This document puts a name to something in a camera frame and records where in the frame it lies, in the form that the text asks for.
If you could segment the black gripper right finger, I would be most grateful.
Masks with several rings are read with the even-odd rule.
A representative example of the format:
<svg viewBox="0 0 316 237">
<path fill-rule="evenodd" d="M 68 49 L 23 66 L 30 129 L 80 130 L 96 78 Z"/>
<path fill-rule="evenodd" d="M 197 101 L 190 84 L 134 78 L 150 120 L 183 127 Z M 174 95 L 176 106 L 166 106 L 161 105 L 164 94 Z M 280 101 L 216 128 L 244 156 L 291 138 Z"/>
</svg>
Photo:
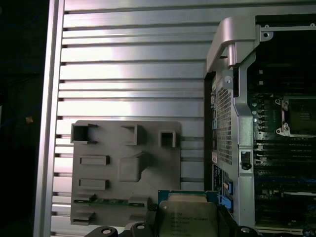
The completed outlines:
<svg viewBox="0 0 316 237">
<path fill-rule="evenodd" d="M 248 226 L 239 225 L 228 209 L 217 205 L 217 227 L 219 237 L 258 237 L 259 233 Z"/>
</svg>

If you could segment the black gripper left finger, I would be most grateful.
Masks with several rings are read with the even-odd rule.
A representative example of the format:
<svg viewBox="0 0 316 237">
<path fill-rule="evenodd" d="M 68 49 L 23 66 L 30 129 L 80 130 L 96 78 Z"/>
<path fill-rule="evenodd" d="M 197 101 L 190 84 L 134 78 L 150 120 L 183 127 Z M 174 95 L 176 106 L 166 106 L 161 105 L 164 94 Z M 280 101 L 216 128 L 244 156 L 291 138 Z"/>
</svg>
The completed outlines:
<svg viewBox="0 0 316 237">
<path fill-rule="evenodd" d="M 98 227 L 89 237 L 157 237 L 159 204 L 152 200 L 102 200 L 93 204 Z"/>
</svg>

